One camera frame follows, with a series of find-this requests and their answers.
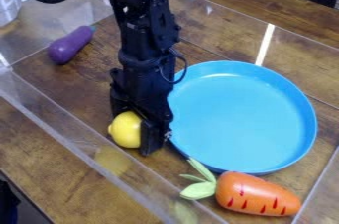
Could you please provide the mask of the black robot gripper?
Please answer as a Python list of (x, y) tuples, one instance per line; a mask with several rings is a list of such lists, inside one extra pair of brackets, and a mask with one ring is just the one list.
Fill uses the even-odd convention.
[(166, 54), (141, 61), (126, 53), (118, 54), (123, 69), (111, 72), (110, 105), (113, 117), (133, 110), (146, 119), (141, 123), (142, 156), (157, 152), (173, 136), (174, 114), (167, 97), (174, 89), (177, 58)]

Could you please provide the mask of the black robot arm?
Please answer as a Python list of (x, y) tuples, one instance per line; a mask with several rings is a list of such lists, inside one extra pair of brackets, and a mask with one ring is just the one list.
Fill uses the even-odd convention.
[(174, 114), (167, 101), (174, 85), (174, 46), (181, 26), (169, 0), (110, 0), (121, 31), (118, 60), (111, 72), (110, 102), (114, 115), (133, 111), (141, 117), (139, 152), (147, 156), (171, 137)]

